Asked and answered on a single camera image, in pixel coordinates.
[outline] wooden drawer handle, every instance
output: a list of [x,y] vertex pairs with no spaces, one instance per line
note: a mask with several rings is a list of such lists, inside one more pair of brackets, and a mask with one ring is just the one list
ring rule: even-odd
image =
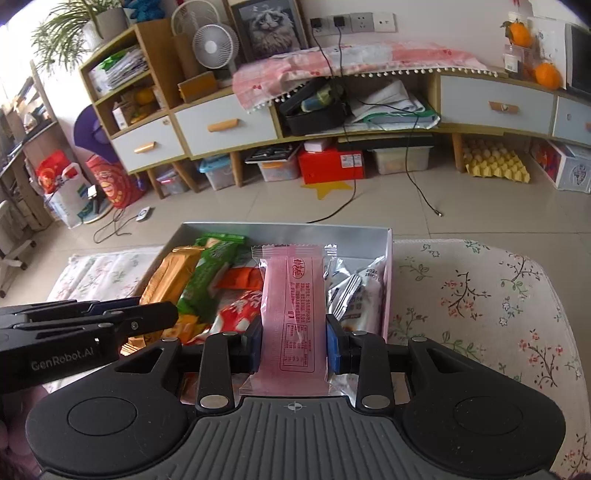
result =
[[231,128],[236,128],[238,126],[238,122],[240,122],[239,118],[232,118],[231,120],[219,122],[218,124],[211,124],[207,126],[207,131],[213,133],[230,130]]
[[153,150],[156,148],[156,142],[150,142],[148,144],[145,144],[142,147],[138,147],[134,150],[134,153],[146,153],[149,152],[150,150]]
[[519,113],[519,107],[517,105],[509,105],[507,103],[499,102],[488,102],[488,104],[495,112],[510,113],[511,115],[516,115]]

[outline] egg carton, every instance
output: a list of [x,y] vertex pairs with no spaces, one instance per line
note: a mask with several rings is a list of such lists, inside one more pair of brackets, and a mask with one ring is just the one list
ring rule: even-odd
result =
[[502,142],[469,140],[462,148],[466,171],[473,177],[499,177],[523,183],[531,180],[519,156]]

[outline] picture frame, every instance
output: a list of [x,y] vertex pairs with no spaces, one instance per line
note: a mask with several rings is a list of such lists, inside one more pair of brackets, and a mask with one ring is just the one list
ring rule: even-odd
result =
[[309,48],[298,0],[224,0],[247,62]]

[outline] fan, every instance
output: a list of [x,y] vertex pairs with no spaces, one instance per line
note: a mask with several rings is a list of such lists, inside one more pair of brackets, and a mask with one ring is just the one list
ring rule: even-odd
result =
[[228,66],[230,73],[234,74],[234,59],[238,55],[238,49],[238,36],[227,25],[206,25],[199,28],[193,37],[193,53],[197,61],[208,69]]
[[200,27],[220,23],[220,15],[206,0],[187,0],[173,12],[170,23],[174,35],[186,33],[193,38]]

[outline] drawer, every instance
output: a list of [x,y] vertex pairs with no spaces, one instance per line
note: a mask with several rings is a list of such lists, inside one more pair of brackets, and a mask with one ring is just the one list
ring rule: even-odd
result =
[[442,122],[548,135],[553,109],[551,93],[491,80],[441,76]]
[[558,97],[552,136],[591,145],[591,106]]
[[127,171],[139,170],[169,158],[185,155],[167,116],[142,125],[112,142]]
[[[270,110],[263,108],[246,113],[236,95],[200,103],[181,110],[176,116],[193,156],[277,139]],[[236,119],[238,122],[229,122],[231,125],[226,129],[208,130],[212,125]]]

